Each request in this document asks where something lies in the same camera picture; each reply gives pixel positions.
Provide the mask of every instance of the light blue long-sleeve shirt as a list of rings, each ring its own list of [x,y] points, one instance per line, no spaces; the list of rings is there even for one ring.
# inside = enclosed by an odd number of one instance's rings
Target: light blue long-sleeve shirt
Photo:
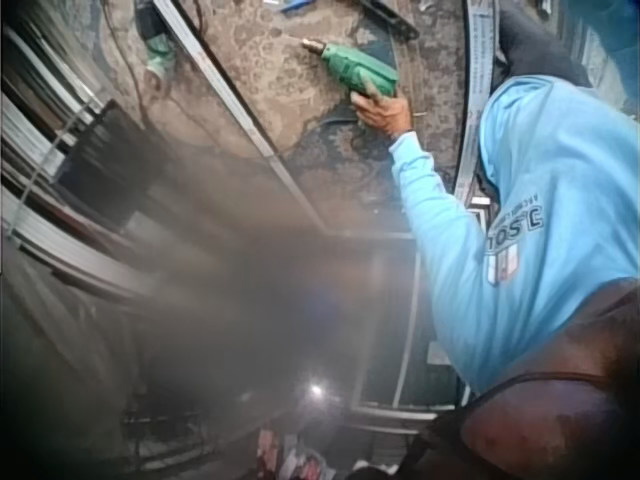
[[[638,278],[638,125],[589,89],[517,77],[491,97],[480,150],[502,209],[485,237],[415,133],[391,147],[439,342],[486,389],[591,293]]]

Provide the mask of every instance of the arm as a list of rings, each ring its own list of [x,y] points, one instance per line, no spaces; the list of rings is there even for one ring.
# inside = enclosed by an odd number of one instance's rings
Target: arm
[[[411,228],[424,258],[438,339],[456,369],[476,364],[482,318],[484,235],[475,217],[442,185],[433,157],[420,148],[406,99],[352,93],[358,117],[396,141],[390,151]]]
[[[420,148],[415,132],[402,135],[390,151],[393,175],[424,258],[434,314],[445,315],[438,304],[451,311],[452,304],[479,286],[482,229],[473,214],[445,191],[434,171],[433,157]]]

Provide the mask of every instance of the fingers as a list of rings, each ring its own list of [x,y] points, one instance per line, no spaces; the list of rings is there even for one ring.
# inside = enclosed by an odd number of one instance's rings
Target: fingers
[[[372,113],[375,108],[374,103],[370,99],[363,97],[357,92],[351,92],[351,103],[356,107],[356,109],[369,113]]]
[[[356,116],[359,120],[370,126],[377,126],[379,123],[379,119],[369,113],[356,110]]]
[[[367,75],[364,73],[360,73],[360,78],[362,79],[362,83],[364,84],[364,90],[367,92],[367,95],[369,95],[369,98],[371,98],[371,100],[373,100],[374,103],[380,104],[380,102],[384,97],[378,91],[378,89],[373,84],[373,82],[369,80],[369,77],[367,77]]]

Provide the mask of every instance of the light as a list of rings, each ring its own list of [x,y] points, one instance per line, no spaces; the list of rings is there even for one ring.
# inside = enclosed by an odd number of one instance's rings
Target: light
[[[312,384],[309,386],[309,392],[316,400],[322,400],[324,398],[324,389],[320,385]]]

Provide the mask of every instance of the drill chuck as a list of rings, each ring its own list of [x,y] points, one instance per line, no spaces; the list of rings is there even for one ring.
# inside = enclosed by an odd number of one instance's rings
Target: drill chuck
[[[316,55],[322,55],[322,52],[324,52],[324,47],[326,46],[327,44],[324,42],[321,42],[320,40],[309,39],[309,38],[302,39],[302,48],[305,48],[309,50],[311,53],[315,53]]]

